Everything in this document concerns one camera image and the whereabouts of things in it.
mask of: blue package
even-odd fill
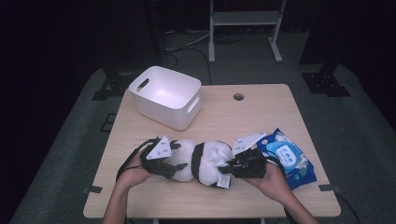
[[[317,181],[314,165],[304,153],[279,129],[257,142],[257,149],[278,159],[285,167],[286,182],[291,190]]]

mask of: panda ear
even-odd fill
[[[173,140],[169,145],[171,149],[179,149],[181,147],[181,144],[176,143],[177,140]]]

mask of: metal shelf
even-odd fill
[[[277,35],[279,33],[280,23],[282,22],[283,12],[287,0],[282,0],[279,11],[233,11],[233,12],[216,12],[214,11],[214,0],[210,0],[210,32],[209,32],[209,62],[215,62],[215,26],[227,25],[274,25],[275,30],[272,37],[268,38],[271,50],[277,63],[282,63],[283,59],[276,45]]]
[[[214,25],[275,25],[278,11],[214,12]]]

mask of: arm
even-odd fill
[[[141,165],[141,152],[142,151],[138,152],[134,156],[134,158],[128,163],[128,167]],[[152,175],[142,167],[125,170],[114,186],[102,223],[122,224],[126,215],[128,192],[130,188],[143,183],[151,176]]]
[[[247,178],[249,184],[268,198],[281,203],[298,223],[318,223],[291,192],[279,168],[268,162],[264,178]]]

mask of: gray carpet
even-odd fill
[[[168,44],[175,47],[197,36],[171,34]],[[361,223],[394,223],[396,133],[343,65],[335,76],[351,97],[310,93],[301,73],[316,72],[320,64],[298,65],[307,33],[279,34],[283,63],[275,62],[268,36],[237,35],[243,40],[216,45],[210,75],[204,57],[195,50],[175,52],[177,64],[168,56],[163,66],[197,77],[204,85],[289,85],[330,182],[341,189]],[[207,44],[190,48],[207,57]],[[85,218],[82,211],[88,196],[83,191],[92,184],[109,136],[100,132],[102,124],[107,114],[117,113],[121,101],[121,97],[92,101],[105,78],[101,69],[92,74],[11,223],[100,223],[100,219]],[[341,215],[320,218],[321,223],[357,223],[347,205],[339,202]],[[284,218],[267,222],[288,223]]]

